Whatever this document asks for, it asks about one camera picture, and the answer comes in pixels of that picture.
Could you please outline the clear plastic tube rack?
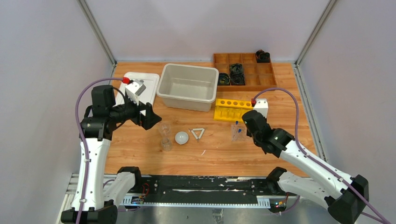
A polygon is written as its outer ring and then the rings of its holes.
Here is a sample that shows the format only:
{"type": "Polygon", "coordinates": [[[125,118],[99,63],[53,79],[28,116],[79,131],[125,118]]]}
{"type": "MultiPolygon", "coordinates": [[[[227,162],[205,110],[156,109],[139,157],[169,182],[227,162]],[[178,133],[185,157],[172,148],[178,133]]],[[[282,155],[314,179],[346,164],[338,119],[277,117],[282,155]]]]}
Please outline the clear plastic tube rack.
{"type": "Polygon", "coordinates": [[[251,137],[247,135],[247,128],[244,124],[231,124],[231,141],[249,141],[251,137]]]}

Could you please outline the yellow test tube rack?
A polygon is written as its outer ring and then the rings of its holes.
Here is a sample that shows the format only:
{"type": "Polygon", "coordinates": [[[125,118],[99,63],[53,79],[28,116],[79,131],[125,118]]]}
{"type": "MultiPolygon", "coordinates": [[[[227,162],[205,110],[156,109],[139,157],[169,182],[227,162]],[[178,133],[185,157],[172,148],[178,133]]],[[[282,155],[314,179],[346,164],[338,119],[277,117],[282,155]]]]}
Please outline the yellow test tube rack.
{"type": "Polygon", "coordinates": [[[250,101],[217,98],[213,119],[217,121],[242,122],[242,116],[252,109],[250,101]]]}

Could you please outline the white plastic lid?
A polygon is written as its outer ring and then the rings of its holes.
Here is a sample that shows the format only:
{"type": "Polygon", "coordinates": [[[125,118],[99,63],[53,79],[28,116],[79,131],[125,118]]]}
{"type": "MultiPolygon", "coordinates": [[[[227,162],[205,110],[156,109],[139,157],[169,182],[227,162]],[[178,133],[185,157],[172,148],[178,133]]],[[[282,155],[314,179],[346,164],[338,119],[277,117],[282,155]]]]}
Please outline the white plastic lid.
{"type": "MultiPolygon", "coordinates": [[[[155,101],[155,97],[156,97],[156,90],[159,84],[159,80],[160,80],[160,76],[158,74],[155,73],[141,73],[141,72],[127,72],[125,73],[124,77],[130,79],[130,80],[138,80],[140,82],[142,82],[144,84],[144,86],[146,86],[146,89],[140,94],[140,96],[138,96],[138,100],[140,101],[140,103],[150,103],[151,105],[154,105],[154,101],[155,101]]],[[[122,93],[128,97],[132,102],[135,102],[135,98],[130,97],[126,90],[125,87],[127,86],[127,84],[125,83],[121,83],[120,86],[118,87],[118,89],[120,91],[122,91],[122,93]]],[[[121,96],[121,94],[119,92],[117,92],[116,95],[116,104],[115,105],[120,105],[124,103],[124,99],[121,96]]]]}

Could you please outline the small glass flask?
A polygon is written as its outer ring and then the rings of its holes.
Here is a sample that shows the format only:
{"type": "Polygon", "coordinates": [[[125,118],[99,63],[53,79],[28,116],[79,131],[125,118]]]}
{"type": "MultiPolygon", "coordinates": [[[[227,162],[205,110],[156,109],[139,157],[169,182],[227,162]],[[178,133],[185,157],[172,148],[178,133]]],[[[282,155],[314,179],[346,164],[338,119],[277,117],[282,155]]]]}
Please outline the small glass flask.
{"type": "Polygon", "coordinates": [[[161,147],[163,151],[171,151],[172,150],[172,142],[169,138],[162,138],[161,147]]]}

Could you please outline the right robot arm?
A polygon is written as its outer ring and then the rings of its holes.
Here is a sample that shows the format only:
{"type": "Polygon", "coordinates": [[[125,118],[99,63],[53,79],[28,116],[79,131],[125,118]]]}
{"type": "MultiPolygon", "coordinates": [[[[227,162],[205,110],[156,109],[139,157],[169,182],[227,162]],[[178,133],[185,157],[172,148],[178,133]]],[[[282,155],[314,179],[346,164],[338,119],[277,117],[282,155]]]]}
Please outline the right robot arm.
{"type": "Polygon", "coordinates": [[[369,200],[365,177],[344,173],[321,160],[303,147],[295,136],[281,128],[271,128],[266,118],[256,110],[242,116],[247,136],[265,154],[287,161],[309,175],[299,177],[284,168],[276,167],[267,176],[267,190],[273,195],[282,191],[302,196],[327,209],[341,224],[353,224],[369,200]]]}

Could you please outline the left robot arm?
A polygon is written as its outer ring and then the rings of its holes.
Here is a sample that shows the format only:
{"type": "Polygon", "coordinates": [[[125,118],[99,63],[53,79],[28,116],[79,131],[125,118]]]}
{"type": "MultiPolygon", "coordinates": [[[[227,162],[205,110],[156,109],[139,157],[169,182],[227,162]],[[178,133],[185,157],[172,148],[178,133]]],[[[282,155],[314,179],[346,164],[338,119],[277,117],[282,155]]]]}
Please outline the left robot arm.
{"type": "Polygon", "coordinates": [[[144,84],[134,81],[125,86],[124,103],[117,105],[112,85],[96,86],[91,91],[92,105],[82,121],[77,121],[81,139],[80,174],[71,208],[61,214],[63,224],[114,224],[118,207],[126,194],[147,193],[138,167],[121,167],[115,180],[104,190],[106,157],[113,133],[126,121],[145,130],[162,119],[151,103],[140,101],[144,84]]]}

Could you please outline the white clay triangle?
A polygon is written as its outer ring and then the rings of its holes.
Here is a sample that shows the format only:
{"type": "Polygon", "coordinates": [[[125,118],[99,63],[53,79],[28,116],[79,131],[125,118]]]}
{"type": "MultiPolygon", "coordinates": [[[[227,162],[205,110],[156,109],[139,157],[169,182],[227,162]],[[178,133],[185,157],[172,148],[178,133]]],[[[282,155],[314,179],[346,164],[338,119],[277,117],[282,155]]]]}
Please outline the white clay triangle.
{"type": "Polygon", "coordinates": [[[204,128],[193,128],[189,129],[190,133],[193,135],[193,137],[196,139],[197,142],[199,142],[202,138],[202,136],[205,133],[204,128]]]}

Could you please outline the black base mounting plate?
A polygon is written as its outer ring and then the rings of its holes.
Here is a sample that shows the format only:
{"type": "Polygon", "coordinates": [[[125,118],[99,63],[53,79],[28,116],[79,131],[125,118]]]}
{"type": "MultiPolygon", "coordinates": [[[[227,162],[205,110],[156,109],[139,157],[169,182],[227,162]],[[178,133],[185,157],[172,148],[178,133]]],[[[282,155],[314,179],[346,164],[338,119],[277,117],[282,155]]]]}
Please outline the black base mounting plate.
{"type": "Polygon", "coordinates": [[[129,190],[144,202],[187,205],[257,204],[258,197],[286,198],[286,192],[265,177],[144,175],[129,190]]]}

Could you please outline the wooden compartment tray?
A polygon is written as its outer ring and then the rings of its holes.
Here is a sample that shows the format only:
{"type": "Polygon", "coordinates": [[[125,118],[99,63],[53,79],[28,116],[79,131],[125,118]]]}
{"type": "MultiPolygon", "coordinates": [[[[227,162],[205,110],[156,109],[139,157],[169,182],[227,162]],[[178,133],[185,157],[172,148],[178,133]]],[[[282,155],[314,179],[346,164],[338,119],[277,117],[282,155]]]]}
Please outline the wooden compartment tray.
{"type": "Polygon", "coordinates": [[[273,64],[257,63],[255,53],[214,53],[218,92],[261,91],[277,87],[273,64]]]}

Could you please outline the white evaporating dish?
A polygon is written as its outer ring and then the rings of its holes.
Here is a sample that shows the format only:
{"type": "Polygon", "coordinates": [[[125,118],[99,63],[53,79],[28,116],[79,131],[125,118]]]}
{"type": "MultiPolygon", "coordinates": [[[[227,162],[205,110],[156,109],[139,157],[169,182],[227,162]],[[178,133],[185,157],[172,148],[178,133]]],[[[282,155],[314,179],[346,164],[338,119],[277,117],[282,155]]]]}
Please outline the white evaporating dish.
{"type": "Polygon", "coordinates": [[[179,145],[183,145],[183,144],[187,143],[188,140],[189,140],[189,135],[186,132],[181,131],[181,132],[176,133],[176,135],[175,135],[175,141],[179,145]]]}

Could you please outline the beige plastic bin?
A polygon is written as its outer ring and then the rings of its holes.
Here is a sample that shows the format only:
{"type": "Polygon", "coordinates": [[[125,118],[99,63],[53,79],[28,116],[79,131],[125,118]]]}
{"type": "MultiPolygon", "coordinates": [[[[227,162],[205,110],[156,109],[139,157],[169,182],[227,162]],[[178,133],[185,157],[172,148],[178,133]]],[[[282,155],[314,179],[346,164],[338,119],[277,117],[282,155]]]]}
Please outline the beige plastic bin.
{"type": "Polygon", "coordinates": [[[168,63],[156,94],[167,107],[209,112],[216,99],[218,79],[216,68],[168,63]]]}

